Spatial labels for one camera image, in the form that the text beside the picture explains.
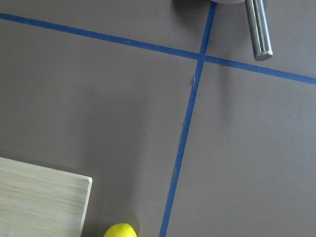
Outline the metal scoop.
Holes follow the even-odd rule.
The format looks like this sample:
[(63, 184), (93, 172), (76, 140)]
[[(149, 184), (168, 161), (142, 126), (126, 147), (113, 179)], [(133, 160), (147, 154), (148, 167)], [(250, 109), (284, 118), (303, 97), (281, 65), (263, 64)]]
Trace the metal scoop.
[(246, 12), (254, 59), (265, 61), (273, 56), (269, 28), (263, 0), (246, 0)]

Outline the yellow lemon right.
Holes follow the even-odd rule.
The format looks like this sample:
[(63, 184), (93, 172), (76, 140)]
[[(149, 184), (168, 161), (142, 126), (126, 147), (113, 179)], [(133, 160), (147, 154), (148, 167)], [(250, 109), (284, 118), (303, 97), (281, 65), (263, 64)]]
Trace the yellow lemon right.
[(118, 223), (110, 226), (103, 237), (137, 237), (137, 234), (130, 224)]

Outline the wooden cutting board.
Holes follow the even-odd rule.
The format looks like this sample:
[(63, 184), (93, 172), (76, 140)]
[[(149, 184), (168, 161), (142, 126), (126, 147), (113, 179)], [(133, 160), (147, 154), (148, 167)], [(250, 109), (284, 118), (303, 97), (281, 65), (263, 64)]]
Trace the wooden cutting board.
[(0, 159), (2, 237), (80, 237), (93, 179)]

